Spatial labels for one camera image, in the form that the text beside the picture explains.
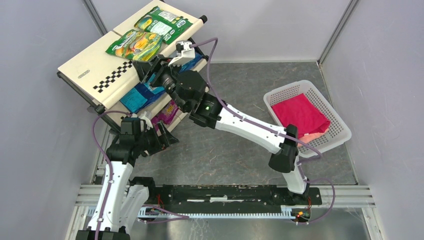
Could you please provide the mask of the purple grape candy bag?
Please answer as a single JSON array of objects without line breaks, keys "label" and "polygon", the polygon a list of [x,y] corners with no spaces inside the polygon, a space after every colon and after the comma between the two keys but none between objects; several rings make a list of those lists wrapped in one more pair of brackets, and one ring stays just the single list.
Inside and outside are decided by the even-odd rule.
[{"label": "purple grape candy bag", "polygon": [[159,117],[157,117],[157,116],[155,116],[155,117],[153,117],[153,118],[151,119],[152,126],[155,128],[155,131],[156,131],[156,132],[159,130],[158,123],[159,123],[160,121],[161,121],[161,119],[160,119]]},{"label": "purple grape candy bag", "polygon": [[157,114],[157,117],[159,121],[169,125],[174,120],[178,110],[178,105],[173,100],[170,100],[169,103]]}]

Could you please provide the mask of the small green white candy bag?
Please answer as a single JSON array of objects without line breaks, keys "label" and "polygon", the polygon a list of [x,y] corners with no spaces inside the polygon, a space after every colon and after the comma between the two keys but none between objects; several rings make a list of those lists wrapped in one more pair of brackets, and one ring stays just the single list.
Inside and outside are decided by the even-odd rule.
[{"label": "small green white candy bag", "polygon": [[148,62],[160,50],[163,36],[141,30],[129,30],[114,41],[105,52],[131,61]]}]

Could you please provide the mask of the dark blue fruit candy bag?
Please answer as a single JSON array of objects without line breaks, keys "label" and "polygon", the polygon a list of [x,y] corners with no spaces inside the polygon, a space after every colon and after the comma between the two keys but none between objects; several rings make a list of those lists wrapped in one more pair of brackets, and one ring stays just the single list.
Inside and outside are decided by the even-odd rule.
[{"label": "dark blue fruit candy bag", "polygon": [[150,86],[150,82],[154,80],[155,76],[153,74],[146,83],[138,83],[120,99],[120,102],[130,113],[137,113],[154,103],[165,93],[163,87]]}]

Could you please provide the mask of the green Fox's candy bag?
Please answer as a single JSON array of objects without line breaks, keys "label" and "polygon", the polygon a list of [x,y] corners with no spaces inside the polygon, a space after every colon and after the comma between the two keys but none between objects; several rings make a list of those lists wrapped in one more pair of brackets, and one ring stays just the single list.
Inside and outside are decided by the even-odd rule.
[{"label": "green Fox's candy bag", "polygon": [[193,23],[188,18],[155,6],[142,16],[134,24],[134,27],[162,36],[164,43],[169,45],[192,25]]}]

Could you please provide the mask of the light blue Slendy bag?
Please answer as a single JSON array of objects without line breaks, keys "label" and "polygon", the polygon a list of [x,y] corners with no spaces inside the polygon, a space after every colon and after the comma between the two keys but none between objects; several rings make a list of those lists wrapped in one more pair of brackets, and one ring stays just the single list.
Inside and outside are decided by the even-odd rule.
[{"label": "light blue Slendy bag", "polygon": [[199,53],[197,50],[195,50],[195,57],[192,60],[190,60],[189,62],[183,64],[178,73],[180,74],[180,73],[183,73],[185,71],[191,70],[203,58],[204,58],[204,55]]}]

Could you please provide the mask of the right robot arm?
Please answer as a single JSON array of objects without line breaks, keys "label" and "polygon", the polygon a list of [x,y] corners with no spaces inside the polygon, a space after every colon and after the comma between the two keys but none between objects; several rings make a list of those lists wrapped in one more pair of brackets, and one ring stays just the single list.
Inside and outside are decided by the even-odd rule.
[{"label": "right robot arm", "polygon": [[207,92],[210,85],[194,70],[180,71],[171,58],[158,55],[151,61],[132,62],[138,79],[150,87],[163,87],[183,113],[196,125],[229,132],[265,148],[271,153],[268,165],[281,173],[288,190],[297,195],[307,191],[307,178],[297,167],[298,129],[268,124],[244,114],[217,95]]}]

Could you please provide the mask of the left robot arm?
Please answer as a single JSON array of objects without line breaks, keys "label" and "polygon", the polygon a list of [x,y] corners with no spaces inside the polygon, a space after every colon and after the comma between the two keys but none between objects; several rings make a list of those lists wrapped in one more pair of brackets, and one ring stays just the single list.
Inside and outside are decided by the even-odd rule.
[{"label": "left robot arm", "polygon": [[157,128],[148,119],[126,117],[120,133],[104,151],[106,168],[95,212],[77,240],[129,240],[132,226],[142,205],[153,195],[151,177],[130,179],[136,160],[159,153],[179,140],[159,122]]}]

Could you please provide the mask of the cream tiered shelf rack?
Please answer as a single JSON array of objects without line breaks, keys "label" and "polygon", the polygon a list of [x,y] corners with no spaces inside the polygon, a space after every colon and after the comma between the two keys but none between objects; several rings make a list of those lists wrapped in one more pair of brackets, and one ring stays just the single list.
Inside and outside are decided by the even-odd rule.
[{"label": "cream tiered shelf rack", "polygon": [[152,0],[137,8],[133,15],[126,14],[122,23],[58,67],[58,77],[87,101],[90,110],[95,114],[127,111],[120,100],[139,83],[138,74],[130,60],[107,54],[106,49],[156,6],[186,17],[192,23],[192,26],[177,38],[178,41],[190,39],[208,20],[206,15],[195,16],[162,0]]}]

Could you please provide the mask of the red cloth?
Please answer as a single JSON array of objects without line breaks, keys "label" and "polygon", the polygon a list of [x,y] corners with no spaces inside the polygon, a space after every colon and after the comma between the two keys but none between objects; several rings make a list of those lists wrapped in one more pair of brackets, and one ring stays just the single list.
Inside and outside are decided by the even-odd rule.
[{"label": "red cloth", "polygon": [[284,127],[297,127],[298,138],[304,143],[323,136],[331,125],[331,121],[303,93],[281,101],[271,109]]}]

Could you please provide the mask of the white plastic basket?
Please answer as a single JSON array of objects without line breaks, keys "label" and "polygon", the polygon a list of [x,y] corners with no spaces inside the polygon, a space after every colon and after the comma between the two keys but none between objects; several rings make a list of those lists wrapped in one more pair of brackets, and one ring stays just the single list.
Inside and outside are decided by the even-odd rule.
[{"label": "white plastic basket", "polygon": [[351,139],[351,130],[323,94],[309,80],[300,80],[286,84],[267,92],[263,96],[263,101],[267,110],[277,125],[282,126],[283,124],[278,120],[276,114],[272,110],[272,106],[300,94],[304,94],[309,102],[330,120],[328,131],[324,135],[308,143],[311,147],[324,153]]}]

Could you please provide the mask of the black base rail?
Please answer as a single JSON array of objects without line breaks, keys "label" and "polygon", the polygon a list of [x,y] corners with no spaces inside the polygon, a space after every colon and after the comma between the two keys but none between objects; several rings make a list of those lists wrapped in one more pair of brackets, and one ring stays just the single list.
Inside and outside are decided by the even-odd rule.
[{"label": "black base rail", "polygon": [[296,194],[284,185],[161,185],[146,202],[179,214],[266,214],[323,203],[317,187]]}]

